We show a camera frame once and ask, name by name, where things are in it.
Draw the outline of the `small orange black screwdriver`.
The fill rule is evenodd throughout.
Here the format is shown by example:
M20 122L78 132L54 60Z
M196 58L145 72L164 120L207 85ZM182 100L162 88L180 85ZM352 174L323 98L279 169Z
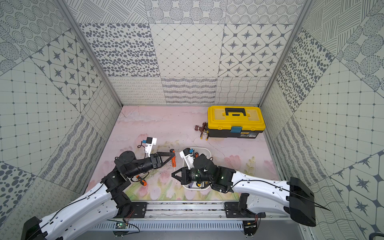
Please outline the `small orange black screwdriver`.
M142 186L147 186L147 182L145 181L145 178L142 178L140 175L137 175L137 180Z

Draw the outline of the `white plastic storage box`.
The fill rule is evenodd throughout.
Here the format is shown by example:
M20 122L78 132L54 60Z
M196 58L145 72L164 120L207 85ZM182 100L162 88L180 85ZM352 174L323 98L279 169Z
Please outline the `white plastic storage box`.
M194 149L194 154L195 153L198 153L199 156L201 154L204 154L208 159L212 157L212 154L211 152L206 149L206 148L201 148L201 147L191 147L191 149ZM211 187L209 186L208 182L202 182L202 187L201 188L198 188L197 185L196 185L197 182L192 182L188 185L183 185L183 187L186 189L186 190L191 190L191 191L204 191L204 190L207 190L207 189L210 189Z

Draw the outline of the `medium orange black screwdriver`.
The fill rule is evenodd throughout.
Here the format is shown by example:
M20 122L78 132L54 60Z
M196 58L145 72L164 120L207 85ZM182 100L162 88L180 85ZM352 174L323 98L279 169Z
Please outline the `medium orange black screwdriver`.
M175 150L174 149L170 149L170 152L173 153L173 157L172 157L172 167L174 168L174 171L176 170L176 154L175 154Z

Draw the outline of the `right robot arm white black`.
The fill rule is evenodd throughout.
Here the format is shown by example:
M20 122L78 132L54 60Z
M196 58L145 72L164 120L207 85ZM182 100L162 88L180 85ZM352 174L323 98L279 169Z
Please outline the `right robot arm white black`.
M255 196L246 200L247 210L253 214L277 213L289 215L301 225L315 227L315 195L300 179L274 181L246 175L234 169L217 166L204 154L198 156L193 167L183 167L172 173L182 185L207 182L211 189L223 194L240 193Z

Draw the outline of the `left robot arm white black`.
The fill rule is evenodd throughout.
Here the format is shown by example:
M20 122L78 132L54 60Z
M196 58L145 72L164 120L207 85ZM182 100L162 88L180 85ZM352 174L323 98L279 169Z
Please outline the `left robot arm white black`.
M73 240L114 217L143 218L147 203L133 203L125 194L131 179L159 169L175 158L175 151L157 152L138 160L132 151L115 158L115 168L77 200L42 219L32 217L23 226L23 240Z

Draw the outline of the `left circuit board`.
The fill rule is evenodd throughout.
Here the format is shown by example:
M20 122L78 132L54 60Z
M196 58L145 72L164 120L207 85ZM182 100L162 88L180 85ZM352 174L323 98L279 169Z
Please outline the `left circuit board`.
M113 230L115 237L123 237L129 233L128 225L122 222L116 222L116 226Z

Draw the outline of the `circuit board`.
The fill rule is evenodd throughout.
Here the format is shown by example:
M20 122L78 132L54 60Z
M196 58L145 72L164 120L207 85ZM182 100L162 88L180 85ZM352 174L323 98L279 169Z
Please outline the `circuit board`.
M259 226L255 221L243 221L243 230L246 237L253 237Z
M113 230L115 237L123 237L129 233L128 225L122 222L116 222L116 226Z

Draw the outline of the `right circuit board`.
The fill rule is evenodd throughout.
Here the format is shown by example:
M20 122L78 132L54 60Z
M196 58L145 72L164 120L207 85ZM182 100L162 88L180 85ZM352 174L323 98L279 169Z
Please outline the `right circuit board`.
M243 230L246 237L253 237L259 226L255 221L243 221Z

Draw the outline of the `yellow black toolbox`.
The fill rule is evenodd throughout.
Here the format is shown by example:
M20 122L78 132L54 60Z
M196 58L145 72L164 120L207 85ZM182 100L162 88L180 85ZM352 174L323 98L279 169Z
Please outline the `yellow black toolbox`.
M212 106L208 108L210 138L255 139L266 129L258 107Z

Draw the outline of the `aluminium rail frame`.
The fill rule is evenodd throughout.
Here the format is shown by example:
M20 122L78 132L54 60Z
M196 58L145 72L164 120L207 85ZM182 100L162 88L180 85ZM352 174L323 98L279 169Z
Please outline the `aluminium rail frame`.
M266 219L286 220L291 217L286 212L280 212L277 204L264 198L251 198L246 201L147 201L145 218L139 220L226 220L225 202L239 202L240 207L258 214L266 213ZM251 218L229 218L235 220L254 220Z

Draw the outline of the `yellow handled pliers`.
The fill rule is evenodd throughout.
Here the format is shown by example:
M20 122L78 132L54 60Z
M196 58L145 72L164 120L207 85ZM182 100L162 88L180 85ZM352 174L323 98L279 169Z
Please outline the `yellow handled pliers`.
M203 139L203 137L205 137L206 141L208 140L209 138L209 130L208 130L208 123L207 122L203 122L202 126L199 127L198 129L200 132L201 132L201 139Z

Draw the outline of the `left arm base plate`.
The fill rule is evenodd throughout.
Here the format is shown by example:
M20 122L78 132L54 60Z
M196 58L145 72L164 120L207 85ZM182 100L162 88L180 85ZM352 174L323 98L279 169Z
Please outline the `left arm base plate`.
M132 202L126 219L143 219L147 212L148 202Z

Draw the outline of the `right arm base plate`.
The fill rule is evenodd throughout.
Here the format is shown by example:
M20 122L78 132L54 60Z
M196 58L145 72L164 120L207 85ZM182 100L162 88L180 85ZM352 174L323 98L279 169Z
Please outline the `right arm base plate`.
M266 213L255 214L249 211L246 207L240 207L239 202L225 202L224 209L226 213L226 218L251 218L254 219L256 216L258 218L265 218Z

